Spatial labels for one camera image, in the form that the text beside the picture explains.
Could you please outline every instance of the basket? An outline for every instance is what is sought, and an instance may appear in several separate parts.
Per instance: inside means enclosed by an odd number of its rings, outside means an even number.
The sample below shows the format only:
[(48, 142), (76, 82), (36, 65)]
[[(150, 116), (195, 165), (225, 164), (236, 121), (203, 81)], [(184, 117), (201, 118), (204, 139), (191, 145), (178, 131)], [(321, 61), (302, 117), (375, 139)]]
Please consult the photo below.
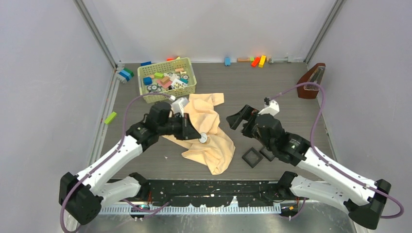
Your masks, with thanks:
[[(138, 78), (138, 83), (139, 83), (140, 94), (142, 95), (142, 94), (149, 93), (149, 91), (146, 89), (145, 85), (143, 84), (143, 78), (148, 77), (149, 75), (153, 75), (156, 72), (159, 72), (159, 73), (174, 72), (174, 70), (177, 68), (184, 68), (187, 74), (189, 75), (188, 85), (183, 88), (166, 90), (160, 93), (173, 95), (175, 97), (186, 96), (186, 95), (194, 93), (195, 88), (196, 88), (196, 77), (194, 76), (193, 67), (192, 67), (192, 63), (190, 62), (190, 59), (185, 57), (185, 58), (180, 58), (180, 59), (172, 60), (168, 62), (156, 63), (156, 64), (152, 64), (148, 66), (139, 67), (137, 69), (137, 78)], [(167, 97), (162, 96), (162, 95), (149, 95), (149, 96), (144, 96), (143, 98), (147, 103), (153, 103), (153, 102), (158, 102), (158, 101), (163, 101), (163, 100), (168, 99)]]

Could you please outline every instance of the light green block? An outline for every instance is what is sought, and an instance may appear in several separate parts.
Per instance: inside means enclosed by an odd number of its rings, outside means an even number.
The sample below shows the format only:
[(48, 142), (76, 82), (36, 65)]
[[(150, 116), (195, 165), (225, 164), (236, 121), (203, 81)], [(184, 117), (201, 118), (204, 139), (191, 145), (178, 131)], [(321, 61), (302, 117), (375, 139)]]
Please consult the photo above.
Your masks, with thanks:
[(159, 72), (156, 72), (156, 73), (154, 73), (154, 77), (155, 77), (156, 79), (162, 79), (162, 78), (164, 77), (164, 74), (159, 73)]
[(104, 123), (105, 123), (106, 125), (110, 124), (116, 116), (117, 116), (117, 113), (112, 112), (112, 113), (106, 118), (106, 120), (104, 120)]

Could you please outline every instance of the blue block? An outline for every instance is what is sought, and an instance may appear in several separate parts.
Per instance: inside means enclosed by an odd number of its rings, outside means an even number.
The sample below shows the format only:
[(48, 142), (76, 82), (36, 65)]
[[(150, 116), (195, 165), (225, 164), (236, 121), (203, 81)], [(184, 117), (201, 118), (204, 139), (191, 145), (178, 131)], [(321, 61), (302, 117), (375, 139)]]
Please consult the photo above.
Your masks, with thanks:
[(180, 78), (179, 80), (182, 81), (182, 82), (184, 82), (184, 83), (186, 83), (186, 84), (188, 84), (188, 82), (189, 82), (188, 79), (182, 79), (182, 78)]
[(224, 65), (225, 66), (230, 66), (230, 58), (229, 57), (224, 58)]
[(127, 81), (129, 81), (132, 78), (132, 75), (125, 70), (120, 71), (119, 74), (123, 76)]
[(150, 77), (143, 78), (143, 83), (144, 83), (145, 85), (150, 85), (150, 84), (152, 84), (152, 78), (150, 78)]
[(152, 62), (143, 62), (142, 64), (140, 64), (140, 66), (142, 67), (142, 66), (147, 66), (147, 65), (151, 65), (152, 64)]

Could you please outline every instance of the yellow block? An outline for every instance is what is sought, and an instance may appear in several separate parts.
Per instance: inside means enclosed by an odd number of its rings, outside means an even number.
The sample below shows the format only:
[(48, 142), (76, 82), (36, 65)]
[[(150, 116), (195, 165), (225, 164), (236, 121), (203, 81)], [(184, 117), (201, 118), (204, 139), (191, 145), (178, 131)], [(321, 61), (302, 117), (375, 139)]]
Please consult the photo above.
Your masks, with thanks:
[(263, 68), (263, 65), (265, 64), (265, 62), (266, 62), (266, 56), (262, 55), (262, 57), (260, 58), (259, 67)]

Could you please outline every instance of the fabric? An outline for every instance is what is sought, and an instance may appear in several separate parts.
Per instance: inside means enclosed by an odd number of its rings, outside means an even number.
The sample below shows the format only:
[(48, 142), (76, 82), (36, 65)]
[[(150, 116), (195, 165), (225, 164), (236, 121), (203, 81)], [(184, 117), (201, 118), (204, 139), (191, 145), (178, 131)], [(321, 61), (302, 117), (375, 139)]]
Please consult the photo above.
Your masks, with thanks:
[(214, 106), (224, 103), (223, 93), (190, 94), (185, 113), (189, 113), (190, 121), (199, 133), (207, 134), (207, 142), (202, 144), (198, 139), (181, 141), (173, 135), (163, 136), (176, 144), (187, 148), (182, 153), (184, 158), (206, 165), (212, 175), (222, 174), (232, 161), (235, 152), (233, 141), (219, 128), (219, 114)]

